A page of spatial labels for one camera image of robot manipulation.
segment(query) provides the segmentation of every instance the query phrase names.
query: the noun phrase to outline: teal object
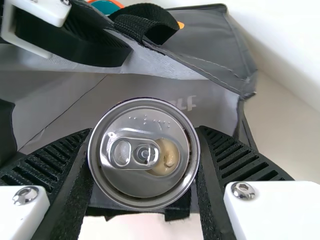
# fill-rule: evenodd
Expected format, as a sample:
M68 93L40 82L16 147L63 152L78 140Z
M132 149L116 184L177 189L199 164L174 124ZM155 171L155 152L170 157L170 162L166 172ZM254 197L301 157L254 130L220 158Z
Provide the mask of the teal object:
M118 7L111 1L94 1L93 3L91 3L91 5L102 12L104 15L113 14L115 11L118 11L120 9L120 7Z

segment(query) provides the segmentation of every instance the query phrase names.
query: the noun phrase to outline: pull tab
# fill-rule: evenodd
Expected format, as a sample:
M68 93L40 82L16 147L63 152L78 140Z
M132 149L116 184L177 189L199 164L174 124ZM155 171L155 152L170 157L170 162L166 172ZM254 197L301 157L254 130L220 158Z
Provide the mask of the pull tab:
M147 138L119 137L110 146L112 166L122 170L149 170L159 161L160 147Z

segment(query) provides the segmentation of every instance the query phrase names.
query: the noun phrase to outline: bag handle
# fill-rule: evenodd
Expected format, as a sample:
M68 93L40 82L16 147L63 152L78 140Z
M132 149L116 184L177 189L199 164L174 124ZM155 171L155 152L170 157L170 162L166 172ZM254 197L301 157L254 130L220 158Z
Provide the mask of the bag handle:
M168 11L151 3L127 6L109 18L116 30L140 44L146 36L153 43L162 45L179 30L177 21Z

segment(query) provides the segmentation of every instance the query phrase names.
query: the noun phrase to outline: gray fabric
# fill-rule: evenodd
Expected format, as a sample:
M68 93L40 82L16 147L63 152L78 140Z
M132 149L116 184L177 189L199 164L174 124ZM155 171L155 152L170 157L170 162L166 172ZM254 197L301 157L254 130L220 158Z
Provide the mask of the gray fabric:
M164 45L145 41L145 48L112 30L110 20L90 5L73 0L97 25L129 44L133 52L121 67L93 67L52 55L44 59L23 49L0 44L0 71L73 71L95 73L133 73L164 78L210 79L246 98L255 91L255 64L238 30L222 4L175 9L170 13L185 24Z
M176 105L195 127L206 125L232 135L237 122L239 95L206 80L177 80L138 74L108 75L64 114L51 123L41 137L24 146L29 154L74 132L94 128L117 103L137 97L153 97Z
M69 61L57 55L45 59L14 45L0 44L0 71L57 71L108 74L143 74L170 79L206 79L174 59L114 33L134 50L121 67L96 67Z
M10 121L17 150L105 76L104 73L3 71L0 99L15 104Z
M243 97L255 91L256 66L222 4L169 12L184 28L162 46L146 44Z

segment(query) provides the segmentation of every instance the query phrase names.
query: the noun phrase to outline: orange object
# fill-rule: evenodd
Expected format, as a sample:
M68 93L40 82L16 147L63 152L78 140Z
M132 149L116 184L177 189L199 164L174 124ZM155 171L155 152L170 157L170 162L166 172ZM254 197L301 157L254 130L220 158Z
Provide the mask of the orange object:
M179 28L183 29L185 27L185 24L183 22L177 21Z
M88 4L91 4L93 2L96 2L96 1L99 1L99 0L88 0L87 3ZM123 6L120 2L116 1L116 0L106 0L106 1L109 1L109 2L112 2L114 3L115 5L117 5L119 8L123 9L125 6Z

